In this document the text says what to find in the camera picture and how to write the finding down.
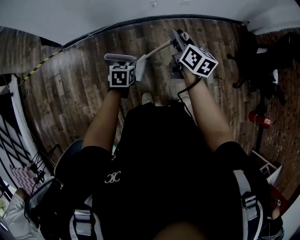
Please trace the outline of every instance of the yellow and black tape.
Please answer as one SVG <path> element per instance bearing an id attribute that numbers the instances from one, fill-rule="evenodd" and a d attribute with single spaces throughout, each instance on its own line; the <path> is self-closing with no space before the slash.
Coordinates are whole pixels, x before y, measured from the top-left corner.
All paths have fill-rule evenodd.
<path id="1" fill-rule="evenodd" d="M 47 62 L 51 57 L 55 56 L 56 54 L 62 52 L 64 49 L 59 50 L 58 52 L 53 53 L 52 55 L 50 55 L 48 58 L 45 58 L 43 61 L 40 62 L 40 64 L 38 64 L 30 73 L 27 74 L 26 77 L 24 77 L 24 81 L 26 81 L 32 74 L 34 74 L 34 72 L 40 68 L 45 62 Z"/>

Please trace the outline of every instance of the white shoe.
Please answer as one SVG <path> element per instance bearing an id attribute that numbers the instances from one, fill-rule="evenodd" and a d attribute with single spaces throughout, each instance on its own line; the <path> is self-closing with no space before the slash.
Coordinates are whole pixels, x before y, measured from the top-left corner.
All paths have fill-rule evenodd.
<path id="1" fill-rule="evenodd" d="M 147 103 L 153 103 L 154 104 L 153 98 L 152 98 L 152 96 L 149 92 L 146 92 L 142 95 L 142 104 L 145 105 Z"/>

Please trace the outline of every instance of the checkered fabric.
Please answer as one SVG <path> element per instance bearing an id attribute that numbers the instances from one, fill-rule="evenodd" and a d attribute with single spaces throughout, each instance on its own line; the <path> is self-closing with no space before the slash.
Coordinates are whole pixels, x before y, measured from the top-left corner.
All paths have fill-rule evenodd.
<path id="1" fill-rule="evenodd" d="M 10 165 L 9 167 L 12 175 L 15 177 L 15 179 L 18 182 L 18 186 L 23 188 L 30 195 L 32 192 L 32 188 L 37 181 L 37 178 L 33 173 L 33 171 L 30 169 L 30 166 L 12 167 Z M 40 186 L 41 183 L 38 182 L 35 185 L 33 192 L 35 192 Z"/>

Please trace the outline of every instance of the white cloth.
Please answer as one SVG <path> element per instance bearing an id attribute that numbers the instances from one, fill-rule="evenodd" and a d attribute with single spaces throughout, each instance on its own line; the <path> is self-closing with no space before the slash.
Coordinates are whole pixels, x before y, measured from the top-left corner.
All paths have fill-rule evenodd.
<path id="1" fill-rule="evenodd" d="M 24 216 L 24 200 L 14 194 L 4 220 L 16 240 L 43 240 L 42 234 Z"/>

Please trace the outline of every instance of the fire extinguisher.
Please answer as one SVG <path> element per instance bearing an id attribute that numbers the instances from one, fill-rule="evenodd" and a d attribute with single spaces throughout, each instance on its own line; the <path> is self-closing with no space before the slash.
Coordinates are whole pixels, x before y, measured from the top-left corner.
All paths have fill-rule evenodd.
<path id="1" fill-rule="evenodd" d="M 251 122 L 263 126 L 264 128 L 269 128 L 274 124 L 270 118 L 260 116 L 255 111 L 251 111 L 248 115 L 248 118 Z"/>

